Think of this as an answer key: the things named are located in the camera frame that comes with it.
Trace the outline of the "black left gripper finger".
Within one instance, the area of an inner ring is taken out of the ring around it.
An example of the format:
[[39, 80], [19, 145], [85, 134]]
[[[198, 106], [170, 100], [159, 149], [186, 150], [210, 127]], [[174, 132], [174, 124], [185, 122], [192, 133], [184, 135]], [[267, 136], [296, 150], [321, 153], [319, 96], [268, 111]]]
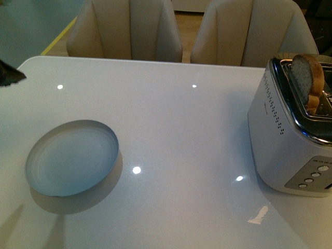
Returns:
[[1, 61], [1, 87], [7, 87], [11, 84], [16, 84], [19, 81], [26, 79], [26, 76], [16, 68]]

